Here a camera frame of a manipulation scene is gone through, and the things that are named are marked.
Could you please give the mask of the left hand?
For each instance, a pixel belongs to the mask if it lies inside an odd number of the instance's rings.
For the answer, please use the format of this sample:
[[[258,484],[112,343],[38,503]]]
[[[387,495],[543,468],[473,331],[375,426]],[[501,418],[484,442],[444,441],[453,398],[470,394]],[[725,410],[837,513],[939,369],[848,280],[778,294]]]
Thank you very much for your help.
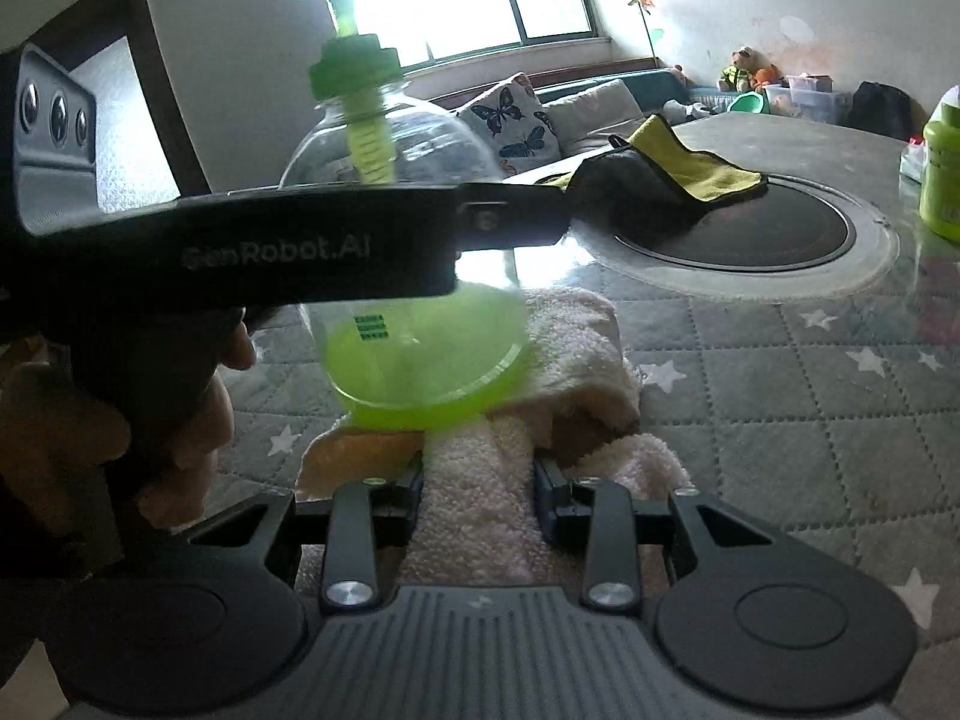
[[[164,475],[137,497],[155,528],[199,518],[217,469],[218,450],[235,430],[233,405],[220,369],[247,371],[257,360],[239,322],[220,343],[220,355],[197,395],[174,410],[161,431]],[[132,433],[125,419],[71,382],[48,349],[21,359],[2,379],[2,479],[16,499],[48,527],[63,530],[75,514],[65,470],[96,468],[124,455]]]

